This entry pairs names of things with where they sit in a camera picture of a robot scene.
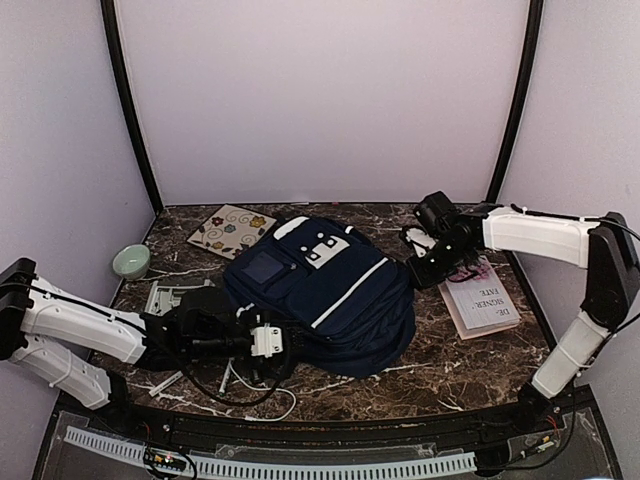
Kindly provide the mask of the right black frame post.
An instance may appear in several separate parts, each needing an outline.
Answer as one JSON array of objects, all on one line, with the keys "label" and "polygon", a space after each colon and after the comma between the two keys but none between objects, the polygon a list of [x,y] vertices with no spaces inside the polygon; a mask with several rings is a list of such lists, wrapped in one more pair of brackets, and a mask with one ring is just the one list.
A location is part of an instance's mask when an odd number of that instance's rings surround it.
[{"label": "right black frame post", "polygon": [[543,10],[543,0],[531,0],[529,2],[521,57],[517,70],[514,91],[502,141],[484,198],[485,202],[496,203],[505,184],[533,73],[538,39],[542,25]]}]

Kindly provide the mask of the pale green ceramic bowl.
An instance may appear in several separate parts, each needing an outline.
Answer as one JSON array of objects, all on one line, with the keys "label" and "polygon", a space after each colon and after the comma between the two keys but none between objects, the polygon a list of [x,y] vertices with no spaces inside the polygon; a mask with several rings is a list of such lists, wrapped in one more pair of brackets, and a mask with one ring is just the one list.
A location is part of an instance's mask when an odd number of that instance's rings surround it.
[{"label": "pale green ceramic bowl", "polygon": [[151,252],[142,244],[129,245],[112,260],[113,272],[122,279],[133,281],[143,278],[150,266]]}]

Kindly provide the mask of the left black frame post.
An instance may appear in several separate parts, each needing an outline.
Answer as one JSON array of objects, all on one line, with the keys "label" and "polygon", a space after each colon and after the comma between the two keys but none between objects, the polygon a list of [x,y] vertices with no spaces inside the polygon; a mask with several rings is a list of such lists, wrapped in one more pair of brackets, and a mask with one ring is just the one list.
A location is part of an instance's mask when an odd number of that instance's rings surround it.
[{"label": "left black frame post", "polygon": [[142,129],[134,104],[129,75],[125,62],[116,12],[116,2],[100,1],[103,30],[120,107],[125,121],[136,165],[141,176],[152,211],[158,216],[164,210],[160,190],[152,170],[151,162],[143,139]]}]

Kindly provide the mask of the green capped white marker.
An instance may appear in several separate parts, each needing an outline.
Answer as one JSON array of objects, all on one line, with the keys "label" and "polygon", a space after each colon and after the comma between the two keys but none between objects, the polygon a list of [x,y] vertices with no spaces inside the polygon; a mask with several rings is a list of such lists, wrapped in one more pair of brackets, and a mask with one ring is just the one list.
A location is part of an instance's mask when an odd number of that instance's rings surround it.
[{"label": "green capped white marker", "polygon": [[224,396],[226,394],[227,385],[229,382],[229,378],[231,376],[231,370],[232,370],[232,360],[229,360],[225,367],[224,373],[222,375],[222,379],[219,384],[219,388],[218,388],[219,396]]}]

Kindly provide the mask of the grey ianra booklet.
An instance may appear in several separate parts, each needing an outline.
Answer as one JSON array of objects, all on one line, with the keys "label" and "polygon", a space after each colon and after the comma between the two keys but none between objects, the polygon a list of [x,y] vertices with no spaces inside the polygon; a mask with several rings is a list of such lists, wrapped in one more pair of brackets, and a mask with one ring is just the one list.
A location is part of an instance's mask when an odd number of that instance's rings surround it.
[{"label": "grey ianra booklet", "polygon": [[158,316],[164,315],[177,307],[188,291],[209,286],[214,286],[214,283],[209,279],[200,283],[191,282],[186,284],[168,284],[154,281],[151,285],[144,312]]}]

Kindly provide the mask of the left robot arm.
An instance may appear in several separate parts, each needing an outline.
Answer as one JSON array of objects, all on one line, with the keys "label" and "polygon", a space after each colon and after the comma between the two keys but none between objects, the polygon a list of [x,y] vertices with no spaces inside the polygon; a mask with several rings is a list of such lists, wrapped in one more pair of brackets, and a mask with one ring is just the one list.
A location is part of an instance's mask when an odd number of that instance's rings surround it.
[{"label": "left robot arm", "polygon": [[71,345],[102,352],[149,371],[178,370],[199,390],[205,386],[188,370],[209,358],[277,358],[281,383],[291,365],[291,342],[278,324],[254,305],[232,308],[215,286],[189,288],[166,313],[124,312],[67,293],[36,272],[35,261],[20,258],[1,273],[1,358],[30,370],[101,411],[120,436],[141,427],[140,412],[128,404],[125,380],[95,367]]}]

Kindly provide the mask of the red capped white marker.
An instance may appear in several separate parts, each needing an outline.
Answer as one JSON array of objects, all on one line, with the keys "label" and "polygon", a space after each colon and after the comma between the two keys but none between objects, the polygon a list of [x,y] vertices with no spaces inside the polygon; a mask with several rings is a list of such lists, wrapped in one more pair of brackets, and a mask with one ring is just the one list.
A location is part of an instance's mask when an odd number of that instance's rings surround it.
[{"label": "red capped white marker", "polygon": [[164,390],[166,390],[167,388],[169,388],[170,386],[175,384],[182,377],[183,377],[183,373],[182,372],[178,371],[178,372],[174,373],[170,377],[164,379],[158,385],[156,385],[153,388],[151,388],[149,390],[149,396],[150,397],[156,397],[157,395],[162,393]]}]

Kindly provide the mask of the navy blue student backpack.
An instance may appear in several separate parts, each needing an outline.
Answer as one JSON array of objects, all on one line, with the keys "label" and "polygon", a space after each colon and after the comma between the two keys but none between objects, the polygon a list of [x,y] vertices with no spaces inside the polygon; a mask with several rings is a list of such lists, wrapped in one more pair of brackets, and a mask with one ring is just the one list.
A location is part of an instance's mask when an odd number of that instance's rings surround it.
[{"label": "navy blue student backpack", "polygon": [[386,369],[416,332],[405,265],[329,218],[288,220],[236,257],[223,279],[236,305],[269,310],[300,329],[300,361],[337,375]]}]

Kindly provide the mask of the pink flowered white book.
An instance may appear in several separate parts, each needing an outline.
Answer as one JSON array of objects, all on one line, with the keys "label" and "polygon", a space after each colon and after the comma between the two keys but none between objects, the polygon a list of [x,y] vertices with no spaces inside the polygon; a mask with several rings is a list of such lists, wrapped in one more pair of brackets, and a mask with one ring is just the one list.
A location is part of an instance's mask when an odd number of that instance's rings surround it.
[{"label": "pink flowered white book", "polygon": [[438,288],[462,340],[505,331],[521,321],[486,256],[481,256],[470,268],[460,269]]}]

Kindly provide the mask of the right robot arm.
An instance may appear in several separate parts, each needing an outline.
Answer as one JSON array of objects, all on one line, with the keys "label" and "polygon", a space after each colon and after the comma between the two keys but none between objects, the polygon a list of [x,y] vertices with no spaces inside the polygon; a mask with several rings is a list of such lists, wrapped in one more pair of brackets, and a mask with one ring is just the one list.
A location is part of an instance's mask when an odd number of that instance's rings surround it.
[{"label": "right robot arm", "polygon": [[418,227],[403,235],[414,249],[407,266],[414,286],[427,289],[460,270],[473,275],[479,256],[505,251],[518,258],[540,309],[574,299],[572,319],[550,328],[549,355],[525,381],[510,424],[534,432],[555,399],[590,369],[605,346],[637,322],[639,234],[615,211],[580,216],[516,204],[482,202],[463,207],[436,191],[413,209]]}]

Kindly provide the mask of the black frame post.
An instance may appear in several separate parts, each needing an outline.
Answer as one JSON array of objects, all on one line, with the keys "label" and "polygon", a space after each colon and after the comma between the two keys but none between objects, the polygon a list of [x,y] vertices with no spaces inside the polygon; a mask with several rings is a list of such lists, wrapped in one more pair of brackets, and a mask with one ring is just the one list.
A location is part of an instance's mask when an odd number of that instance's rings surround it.
[{"label": "black frame post", "polygon": [[142,129],[134,104],[129,75],[125,62],[116,12],[116,2],[100,1],[103,30],[120,107],[125,121],[136,165],[141,176],[152,211],[158,216],[164,210],[160,190],[152,170],[151,162],[143,139]]},{"label": "black frame post", "polygon": [[529,2],[521,57],[517,70],[514,91],[502,141],[484,198],[485,202],[496,203],[505,184],[533,73],[538,39],[542,25],[543,10],[543,0],[531,0]]}]

